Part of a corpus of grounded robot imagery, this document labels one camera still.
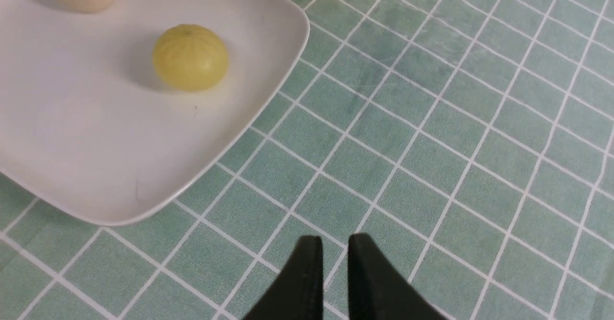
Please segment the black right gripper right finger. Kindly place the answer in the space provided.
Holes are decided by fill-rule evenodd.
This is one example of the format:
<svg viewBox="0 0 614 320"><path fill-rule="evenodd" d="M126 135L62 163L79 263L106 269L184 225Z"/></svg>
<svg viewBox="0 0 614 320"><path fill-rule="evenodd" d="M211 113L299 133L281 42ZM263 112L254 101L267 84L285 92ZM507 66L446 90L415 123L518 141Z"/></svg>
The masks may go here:
<svg viewBox="0 0 614 320"><path fill-rule="evenodd" d="M347 296L351 320L444 320L399 274L372 237L349 238Z"/></svg>

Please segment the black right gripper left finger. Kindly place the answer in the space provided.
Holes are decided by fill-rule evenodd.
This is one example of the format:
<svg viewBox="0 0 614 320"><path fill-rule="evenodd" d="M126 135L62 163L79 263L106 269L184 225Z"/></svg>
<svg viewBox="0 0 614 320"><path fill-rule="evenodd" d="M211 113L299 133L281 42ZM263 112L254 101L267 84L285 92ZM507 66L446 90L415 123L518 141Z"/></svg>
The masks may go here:
<svg viewBox="0 0 614 320"><path fill-rule="evenodd" d="M324 307L322 239L301 236L278 276L246 320L321 320Z"/></svg>

